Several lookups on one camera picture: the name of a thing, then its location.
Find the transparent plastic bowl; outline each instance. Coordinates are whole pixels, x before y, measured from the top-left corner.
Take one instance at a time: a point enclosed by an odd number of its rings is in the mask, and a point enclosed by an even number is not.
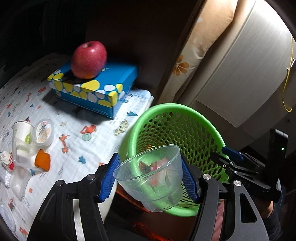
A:
[[[165,145],[142,152],[121,163],[113,176],[147,210],[168,210],[183,195],[180,148]]]

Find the apple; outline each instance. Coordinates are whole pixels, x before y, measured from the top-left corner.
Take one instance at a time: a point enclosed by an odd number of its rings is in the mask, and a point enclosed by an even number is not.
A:
[[[71,59],[72,73],[80,79],[96,77],[107,61],[107,50],[98,41],[90,41],[80,45]]]

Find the silver bolt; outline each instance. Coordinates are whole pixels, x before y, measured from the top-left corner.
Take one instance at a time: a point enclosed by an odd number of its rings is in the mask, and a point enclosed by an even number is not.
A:
[[[94,174],[89,174],[89,175],[87,175],[86,178],[87,178],[88,180],[91,181],[91,180],[93,180],[95,177],[96,177],[96,176],[95,176]]]
[[[210,180],[211,176],[209,174],[202,175],[203,179]]]
[[[57,180],[56,181],[56,185],[59,187],[59,186],[61,186],[61,185],[63,185],[63,181],[62,180]]]
[[[233,183],[235,186],[238,186],[238,187],[242,185],[242,183],[239,180],[235,180]]]

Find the blue box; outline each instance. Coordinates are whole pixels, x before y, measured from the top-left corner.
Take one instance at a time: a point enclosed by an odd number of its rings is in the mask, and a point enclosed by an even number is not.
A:
[[[69,62],[47,80],[57,97],[113,119],[137,76],[135,65],[107,62],[98,76],[82,80],[73,75]]]

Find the bed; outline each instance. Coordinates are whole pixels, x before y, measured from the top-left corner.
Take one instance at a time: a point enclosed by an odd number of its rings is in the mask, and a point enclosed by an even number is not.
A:
[[[53,184],[80,181],[109,162],[114,152],[139,116],[151,105],[153,97],[144,90],[131,90],[113,120],[82,109],[54,96],[46,77],[69,61],[69,56],[51,53],[25,67],[0,89],[0,152],[12,150],[13,124],[19,120],[35,125],[48,118],[54,123],[54,141],[46,150],[51,156],[48,172],[33,172],[25,196],[19,200],[5,180],[0,182],[0,201],[9,207],[18,240],[26,240],[44,198]],[[82,139],[84,129],[91,129],[91,138]],[[114,184],[109,198],[99,204],[104,221],[116,191]],[[84,240],[78,202],[74,202],[78,240]]]

